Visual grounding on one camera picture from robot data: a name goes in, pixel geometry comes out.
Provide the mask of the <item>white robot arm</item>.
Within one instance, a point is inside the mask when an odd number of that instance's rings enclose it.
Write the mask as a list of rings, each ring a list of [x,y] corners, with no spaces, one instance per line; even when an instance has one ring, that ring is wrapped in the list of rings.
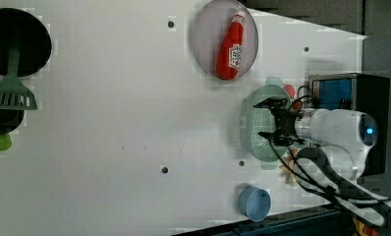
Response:
[[[270,97],[255,105],[272,114],[276,129],[261,131],[273,147],[308,143],[283,166],[308,193],[350,212],[376,228],[391,227],[391,197],[360,186],[368,154],[377,144],[378,127],[366,113],[347,109],[293,110],[285,98]]]

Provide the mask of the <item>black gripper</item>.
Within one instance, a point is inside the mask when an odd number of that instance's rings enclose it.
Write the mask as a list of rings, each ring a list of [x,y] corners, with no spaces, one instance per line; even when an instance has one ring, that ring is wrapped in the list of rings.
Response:
[[[278,147],[288,147],[293,143],[302,145],[301,139],[295,131],[296,118],[299,111],[291,110],[286,107],[287,98],[271,97],[256,104],[254,108],[269,108],[274,117],[276,130],[273,133],[258,132],[265,139],[272,139],[273,144]]]

